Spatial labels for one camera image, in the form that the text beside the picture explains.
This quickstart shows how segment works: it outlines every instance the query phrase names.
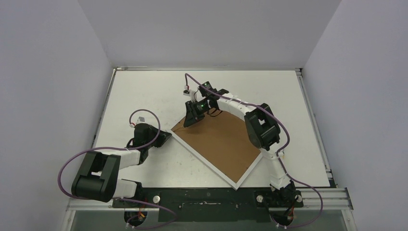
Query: wall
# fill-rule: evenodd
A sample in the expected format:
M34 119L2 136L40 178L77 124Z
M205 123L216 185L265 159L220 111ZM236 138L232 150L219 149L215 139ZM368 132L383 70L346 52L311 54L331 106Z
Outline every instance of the wall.
M0 230L59 230L57 174L90 147L112 68L76 0L9 0L0 73Z
M360 231L408 230L408 1L343 0L303 70Z
M115 66L302 67L340 0L79 0Z

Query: gray wall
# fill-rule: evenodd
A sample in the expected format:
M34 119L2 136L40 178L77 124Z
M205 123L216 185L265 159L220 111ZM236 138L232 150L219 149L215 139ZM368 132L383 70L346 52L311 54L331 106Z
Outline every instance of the gray wall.
M116 66L302 67L340 0L79 0Z
M360 231L408 230L408 1L343 0L303 74Z
M0 230L61 228L57 173L90 147L111 73L76 0L1 1Z

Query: brown panel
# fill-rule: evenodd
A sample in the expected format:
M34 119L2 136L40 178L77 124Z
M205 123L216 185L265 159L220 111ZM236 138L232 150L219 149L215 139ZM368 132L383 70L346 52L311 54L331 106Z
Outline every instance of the brown panel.
M228 112L206 115L188 128L183 123L184 118L172 131L235 183L260 153L249 142L244 121Z

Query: white tabletop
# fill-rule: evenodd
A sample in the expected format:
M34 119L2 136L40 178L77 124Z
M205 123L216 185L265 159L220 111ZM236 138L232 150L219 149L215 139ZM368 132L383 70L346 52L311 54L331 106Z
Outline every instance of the white tabletop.
M171 129L186 113L184 96L186 71L117 71L109 100L96 137L95 147L124 147L133 137L129 115L136 109L157 114L162 130ZM250 103L267 103L273 114L286 126L291 143L284 150L288 172L315 187L329 186L325 166L307 107L294 71L188 71L198 81L210 81L217 89ZM193 81L191 88L196 89ZM157 127L155 118L140 112ZM281 132L282 145L286 136ZM230 187L221 177L190 154L173 138L159 149L151 148L140 166L119 171L119 178L139 181L143 187ZM268 169L264 160L249 174L241 187L268 187Z

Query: purple cable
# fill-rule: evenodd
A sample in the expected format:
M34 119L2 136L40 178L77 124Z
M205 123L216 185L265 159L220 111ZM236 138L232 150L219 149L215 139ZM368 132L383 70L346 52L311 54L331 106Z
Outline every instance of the purple cable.
M67 192L67 191L63 188L63 185L62 185L62 183L61 183L61 175L63 174L63 170L65 169L65 167L66 167L71 161L73 161L73 160L74 160L75 158L77 158L78 156L83 155L83 154L85 154L85 153L87 153L87 152L90 152L90 151L103 150L103 149L117 150L117 151L136 150L136 149L144 148L144 147L146 147L146 146L152 144L152 143L157 139L157 137L159 137L159 133L160 133L160 121L159 121L159 118L156 116L156 114L153 113L153 112L150 111L150 110L147 110L147 109L139 109L139 110L134 111L134 112L130 115L130 117L129 117L129 123L131 123L132 116L133 116L136 112L141 112L141 111L145 111L145 112L148 112L148 113L152 114L152 115L156 118L156 120L157 120L158 131L157 131L156 136L153 138L153 140L151 140L151 141L150 141L149 143L147 143L147 144L144 144L144 145L139 146L139 147L136 147L136 148L127 148L127 149L126 149L126 148L115 148L115 147L98 147L98 148L90 148L90 149L81 151L80 153L74 155L74 156L71 157L67 162L65 162L65 164L62 166L62 168L61 168L60 171L58 172L58 187L60 188L60 190L61 190L65 195L67 195L67 196L69 196L69 197L71 197L71 198L75 198L75 199L85 199L85 198L79 198L79 197L76 197L76 196L70 194L69 192Z
M168 208L166 208L166 207L163 207L163 206L161 206L161 205L155 205L155 204L152 204L152 203L149 203L149 202L138 201L138 200L132 200L132 199L127 199L127 198L122 198L122 199L120 199L120 200L122 200L122 201L134 202L134 203L140 203L140 204L144 204L144 205L153 206L153 207L156 207L156 208L161 208L161 209L166 210L167 212L169 212L169 213L171 213L171 214L174 215L174 219L172 219L172 220L170 220L170 221L167 221L167 222L165 222L165 223L158 224L158 225L149 226L149 227L135 227L135 229L137 229L137 230L150 230L150 229L159 228L159 227L168 225L168 224L170 224L170 223L176 221L176 219L177 219L177 214L176 214L175 212L173 212L172 210L170 210L170 209L168 209ZM126 223L129 224L129 222L130 222L132 219L134 219L135 217L138 217L138 216L139 216L139 215L134 215L134 216L132 216L131 218L129 218L129 219L126 221Z
M283 131L285 132L286 137L287 137L286 143L285 143L281 148L279 148L279 149L276 151L276 156L277 156L277 157L279 157L279 152L282 151L284 148L286 148L286 147L289 145L289 142L290 142L291 139L290 139L288 130L285 128L285 126L283 125L283 123L281 123L275 116L273 116L273 115L272 115L271 113L269 113L267 110L263 109L262 107L260 107L260 106L258 106L258 105L256 105L256 104L241 102L241 101L239 101L239 100L237 100L237 99L232 99L232 98L230 98L230 97L226 97L226 96L217 94L217 93L215 93L215 92L213 92L213 91L210 91L209 89L207 89L207 88L204 87L202 84L200 84L196 79L194 79L194 78L193 78L191 75L189 75L188 73L186 73L184 76L185 76L186 79L187 79L187 77L189 77L192 81L194 81L196 84L198 84L198 86L200 86L201 88L203 88L203 89L206 90L207 92L209 92L209 93L211 93L211 94L213 94L213 95L215 95L215 96L217 96L217 97L219 97L219 98L223 98L223 99L226 99L226 100L232 100L232 101L235 101L235 102L237 102L237 103L241 103L242 105L245 105L245 106L256 107L256 108L258 108L259 110L263 111L263 112L264 112L265 114L267 114L268 116L270 116L272 119L274 119L274 120L279 124L279 126L283 129ZM310 186L310 185L308 185L308 184L306 184L306 183L303 183L303 182L301 182L301 181L298 181L298 180L294 179L291 175L289 175L288 171L287 171L286 168L285 168L285 165L283 164L283 162L282 162L282 160L281 160L280 158L279 158L279 162L280 162L280 165L282 165L282 168L283 168L283 170L285 171L286 175L287 175L291 180L293 180L293 181L296 182L296 183L305 185L306 187L312 189L313 191L315 191L315 192L318 194L319 199L320 199L320 211L319 211L319 213L317 214L317 216L315 216L313 219L311 219L311 220L308 221L308 222L305 222L305 223L300 224L300 225L288 226L287 228L299 228L299 227L303 227L303 226L306 226L306 225L308 225L308 224L313 223L317 218L320 217L321 213L323 212L323 198L321 197L321 194L320 194L314 187L312 187L312 186Z

